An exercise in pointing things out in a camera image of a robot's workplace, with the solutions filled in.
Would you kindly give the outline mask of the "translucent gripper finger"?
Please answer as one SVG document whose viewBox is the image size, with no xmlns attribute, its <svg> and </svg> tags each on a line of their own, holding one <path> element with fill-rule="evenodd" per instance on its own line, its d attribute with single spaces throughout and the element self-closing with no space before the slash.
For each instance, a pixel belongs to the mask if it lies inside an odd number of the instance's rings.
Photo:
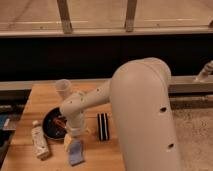
<svg viewBox="0 0 213 171">
<path fill-rule="evenodd" d="M 64 149 L 65 151 L 69 150 L 69 146 L 72 142 L 72 137 L 67 133 L 64 137 Z"/>
</svg>

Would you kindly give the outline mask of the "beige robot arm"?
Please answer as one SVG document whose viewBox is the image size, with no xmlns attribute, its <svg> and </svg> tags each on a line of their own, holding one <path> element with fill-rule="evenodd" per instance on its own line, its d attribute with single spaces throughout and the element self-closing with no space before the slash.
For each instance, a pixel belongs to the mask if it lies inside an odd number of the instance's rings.
<svg viewBox="0 0 213 171">
<path fill-rule="evenodd" d="M 125 171 L 182 171 L 168 97 L 171 71 L 158 58 L 129 61 L 112 78 L 77 98 L 60 112 L 68 121 L 97 105 L 111 105 Z"/>
</svg>

